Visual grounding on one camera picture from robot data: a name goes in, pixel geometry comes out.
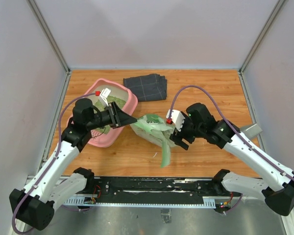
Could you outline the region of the green litter bag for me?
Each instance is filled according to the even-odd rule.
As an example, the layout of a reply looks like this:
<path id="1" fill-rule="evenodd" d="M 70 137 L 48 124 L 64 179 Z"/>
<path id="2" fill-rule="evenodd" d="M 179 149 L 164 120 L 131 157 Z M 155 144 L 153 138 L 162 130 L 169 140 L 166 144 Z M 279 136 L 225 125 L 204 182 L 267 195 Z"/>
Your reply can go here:
<path id="1" fill-rule="evenodd" d="M 135 134 L 162 149 L 161 168 L 171 163 L 171 149 L 177 145 L 170 140 L 174 127 L 156 114 L 146 114 L 130 125 Z"/>

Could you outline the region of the grey metal scoop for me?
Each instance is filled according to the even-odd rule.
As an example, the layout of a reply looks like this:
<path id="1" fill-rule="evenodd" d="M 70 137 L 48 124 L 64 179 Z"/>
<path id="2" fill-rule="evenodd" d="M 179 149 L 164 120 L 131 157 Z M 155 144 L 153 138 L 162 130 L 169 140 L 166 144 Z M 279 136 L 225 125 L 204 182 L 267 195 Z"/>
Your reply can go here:
<path id="1" fill-rule="evenodd" d="M 243 132 L 247 138 L 252 140 L 256 138 L 258 135 L 260 135 L 263 130 L 257 123 L 253 123 L 253 124 L 241 127 L 240 131 Z"/>

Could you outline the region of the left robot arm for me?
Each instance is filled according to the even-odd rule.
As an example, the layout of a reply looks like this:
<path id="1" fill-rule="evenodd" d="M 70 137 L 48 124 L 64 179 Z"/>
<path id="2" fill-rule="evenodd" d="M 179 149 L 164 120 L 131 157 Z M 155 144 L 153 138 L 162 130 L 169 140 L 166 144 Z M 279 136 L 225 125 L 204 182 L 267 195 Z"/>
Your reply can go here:
<path id="1" fill-rule="evenodd" d="M 54 152 L 22 190 L 14 189 L 9 195 L 12 215 L 12 228 L 20 220 L 33 229 L 43 230 L 52 220 L 55 212 L 74 194 L 85 194 L 95 189 L 94 173 L 78 168 L 61 184 L 57 181 L 67 166 L 81 153 L 92 138 L 91 131 L 110 126 L 113 129 L 137 122 L 125 113 L 116 102 L 111 102 L 101 112 L 86 95 L 72 100 L 73 116 L 64 131 L 59 130 L 59 141 Z"/>

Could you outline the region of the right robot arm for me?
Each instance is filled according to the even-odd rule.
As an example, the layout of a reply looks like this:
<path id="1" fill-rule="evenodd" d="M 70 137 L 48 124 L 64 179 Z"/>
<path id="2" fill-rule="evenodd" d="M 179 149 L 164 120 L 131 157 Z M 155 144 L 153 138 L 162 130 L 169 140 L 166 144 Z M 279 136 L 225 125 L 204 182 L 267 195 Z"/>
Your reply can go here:
<path id="1" fill-rule="evenodd" d="M 186 112 L 168 110 L 168 124 L 175 129 L 170 139 L 187 150 L 196 138 L 241 159 L 252 168 L 260 179 L 220 170 L 213 178 L 212 190 L 218 196 L 238 192 L 262 200 L 275 213 L 288 216 L 294 208 L 294 170 L 273 159 L 256 146 L 238 127 L 215 120 L 207 107 L 195 103 Z"/>

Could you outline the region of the green cat litter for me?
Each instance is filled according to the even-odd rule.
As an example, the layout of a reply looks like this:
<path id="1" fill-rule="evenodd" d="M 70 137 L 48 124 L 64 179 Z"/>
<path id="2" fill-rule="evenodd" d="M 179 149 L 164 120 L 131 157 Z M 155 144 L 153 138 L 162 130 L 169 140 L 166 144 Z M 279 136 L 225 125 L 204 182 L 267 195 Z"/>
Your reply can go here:
<path id="1" fill-rule="evenodd" d="M 126 104 L 126 101 L 121 99 L 121 98 L 118 98 L 118 97 L 115 97 L 115 96 L 111 96 L 109 95 L 108 98 L 107 98 L 107 102 L 108 103 L 111 103 L 111 102 L 116 102 L 116 104 L 122 109 L 124 107 L 124 105 Z M 97 107 L 100 111 L 103 111 L 104 110 L 104 106 L 102 105 L 102 103 L 98 100 L 96 103 L 95 103 L 95 107 Z M 107 125 L 103 128 L 97 128 L 95 129 L 97 132 L 99 133 L 103 133 L 103 134 L 108 134 L 109 131 L 110 131 L 110 126 Z"/>

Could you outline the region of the dark checked folded cloth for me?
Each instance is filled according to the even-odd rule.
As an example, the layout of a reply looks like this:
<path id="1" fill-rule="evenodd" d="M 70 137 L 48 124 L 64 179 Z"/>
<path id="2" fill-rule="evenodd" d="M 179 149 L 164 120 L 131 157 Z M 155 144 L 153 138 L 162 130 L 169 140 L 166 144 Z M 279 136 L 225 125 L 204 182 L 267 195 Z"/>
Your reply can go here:
<path id="1" fill-rule="evenodd" d="M 167 79 L 156 73 L 124 78 L 123 85 L 131 90 L 139 102 L 159 101 L 167 98 Z"/>

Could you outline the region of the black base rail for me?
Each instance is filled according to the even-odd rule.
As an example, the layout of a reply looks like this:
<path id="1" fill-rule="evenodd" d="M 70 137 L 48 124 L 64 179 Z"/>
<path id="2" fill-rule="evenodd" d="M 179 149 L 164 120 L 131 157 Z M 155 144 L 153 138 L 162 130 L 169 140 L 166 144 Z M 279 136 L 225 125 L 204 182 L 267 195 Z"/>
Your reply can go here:
<path id="1" fill-rule="evenodd" d="M 221 170 L 211 180 L 195 178 L 144 178 L 144 177 L 99 177 L 85 168 L 76 169 L 61 184 L 55 184 L 47 200 L 39 195 L 28 196 L 21 205 L 36 209 L 56 211 L 75 194 L 85 194 L 81 207 L 95 204 L 134 206 L 190 206 L 203 204 L 205 196 L 232 196 L 244 194 L 262 201 L 279 195 L 286 187 L 272 190 L 262 179 L 236 175 Z"/>

